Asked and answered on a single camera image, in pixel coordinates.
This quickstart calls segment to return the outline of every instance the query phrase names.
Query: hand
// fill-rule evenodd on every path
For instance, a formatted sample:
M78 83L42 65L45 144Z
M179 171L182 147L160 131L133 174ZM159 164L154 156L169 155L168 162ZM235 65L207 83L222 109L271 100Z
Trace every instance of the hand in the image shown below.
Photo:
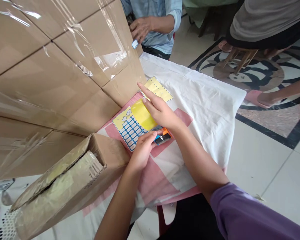
M181 124L183 124L181 119L172 111L161 97L155 95L148 88L142 85L142 83L137 82L137 85L144 95L151 100L150 102L148 99L144 98L142 101L156 123L170 130L177 129Z
M150 152L157 145L154 142L157 133L156 131L147 132L138 138L137 146L133 151L129 165L134 165L138 170L146 167Z
M142 43L147 34L152 31L151 17L138 18L130 25L130 31L133 40Z

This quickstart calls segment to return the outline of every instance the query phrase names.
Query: white laundry basket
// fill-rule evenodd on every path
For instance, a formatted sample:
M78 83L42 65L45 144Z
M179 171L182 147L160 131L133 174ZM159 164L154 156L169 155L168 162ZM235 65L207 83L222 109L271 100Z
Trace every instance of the white laundry basket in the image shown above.
M17 240L14 219L19 210L9 213L11 205L5 205L2 201L3 192L0 193L0 240Z

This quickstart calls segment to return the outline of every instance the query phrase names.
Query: brown cardboard box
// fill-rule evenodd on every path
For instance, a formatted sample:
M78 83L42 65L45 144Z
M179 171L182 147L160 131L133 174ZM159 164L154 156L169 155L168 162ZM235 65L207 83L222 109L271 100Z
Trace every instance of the brown cardboard box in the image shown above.
M107 5L111 0L12 0L12 2L20 6L29 19L50 39L54 39L69 27L78 26L83 19L100 10L99 4ZM36 13L40 18L29 13Z
M81 210L124 171L129 155L120 141L92 134L30 185L11 207L15 226L32 239Z
M100 87L109 81L117 82L104 90L112 99L118 99L115 100L117 104L123 106L139 90L136 82L145 82L146 79L138 54L131 45L133 40L121 1L115 0L104 11L114 29L109 27L103 12L99 11L80 23L82 30L68 31L54 42L76 64L88 69L92 73L91 78ZM129 74L121 74L126 67L130 67Z
M136 79L142 77L138 82L145 84L147 81L139 59L131 61L118 75L108 82L102 89L120 107L123 107L130 98L139 91Z
M42 174L82 140L0 117L0 179Z
M53 43L0 76L0 116L88 136L120 107Z
M141 44L138 44L138 46L136 47L136 51L137 51L138 56L140 57L141 54L143 53L143 49L142 49Z
M0 1L0 74L48 42L21 11Z

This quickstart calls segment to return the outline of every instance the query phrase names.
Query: label sticker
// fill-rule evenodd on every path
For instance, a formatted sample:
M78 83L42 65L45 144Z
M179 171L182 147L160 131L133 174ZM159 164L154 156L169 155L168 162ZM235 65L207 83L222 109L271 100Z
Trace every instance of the label sticker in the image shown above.
M173 99L173 96L168 92L168 90L155 78L150 78L145 86L157 96L163 98L165 102L170 101Z
M130 107L116 116L112 122L131 152L135 149L138 138L148 132L135 120Z
M132 47L133 47L133 49L136 49L137 46L138 46L138 41L137 41L137 40L134 40L134 41L132 42Z

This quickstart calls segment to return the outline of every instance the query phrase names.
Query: purple sleeve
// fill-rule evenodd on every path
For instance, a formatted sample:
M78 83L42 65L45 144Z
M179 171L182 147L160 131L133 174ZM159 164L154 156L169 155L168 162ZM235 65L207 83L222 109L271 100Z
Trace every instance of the purple sleeve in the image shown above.
M300 226L234 185L217 189L210 204L226 240L300 239Z

